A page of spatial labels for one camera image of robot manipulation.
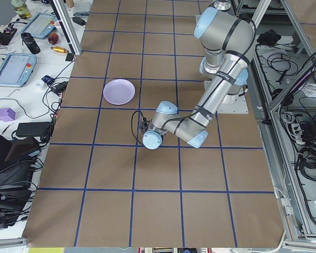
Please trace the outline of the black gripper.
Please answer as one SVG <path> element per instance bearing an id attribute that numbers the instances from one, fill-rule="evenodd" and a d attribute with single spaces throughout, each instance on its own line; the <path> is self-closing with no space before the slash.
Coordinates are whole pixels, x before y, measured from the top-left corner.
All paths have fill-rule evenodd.
<path id="1" fill-rule="evenodd" d="M 150 123 L 151 123 L 151 121 L 141 121 L 140 126 L 139 126 L 139 130 L 141 132 L 146 132 L 150 127 Z"/>

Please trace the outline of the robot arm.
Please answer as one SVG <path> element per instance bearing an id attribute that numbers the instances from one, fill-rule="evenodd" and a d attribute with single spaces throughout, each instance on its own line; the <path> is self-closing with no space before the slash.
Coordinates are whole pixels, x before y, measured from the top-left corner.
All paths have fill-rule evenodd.
<path id="1" fill-rule="evenodd" d="M 167 132 L 171 132 L 188 145 L 199 148 L 208 136 L 206 127 L 224 98 L 239 91 L 237 83 L 241 72 L 253 58 L 256 25 L 208 7 L 199 16 L 194 36 L 199 39 L 207 55 L 203 59 L 202 72 L 211 74 L 204 94 L 187 116 L 178 114 L 171 102 L 162 101 L 143 133 L 142 144 L 151 150 L 157 149 Z"/>

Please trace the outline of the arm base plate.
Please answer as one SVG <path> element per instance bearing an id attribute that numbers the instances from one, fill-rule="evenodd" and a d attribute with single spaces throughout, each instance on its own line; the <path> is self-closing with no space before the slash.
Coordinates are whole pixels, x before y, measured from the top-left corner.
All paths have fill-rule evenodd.
<path id="1" fill-rule="evenodd" d="M 242 94 L 242 88 L 238 86 L 237 94 L 230 92 L 232 85 L 229 82 L 223 81 L 218 84 L 217 87 L 210 91 L 210 84 L 213 85 L 214 81 L 205 81 L 205 95 L 210 95 L 207 102 L 204 104 L 204 108 L 208 111 L 215 113 L 218 111 L 220 114 L 248 114 L 248 107 L 244 96 Z"/>

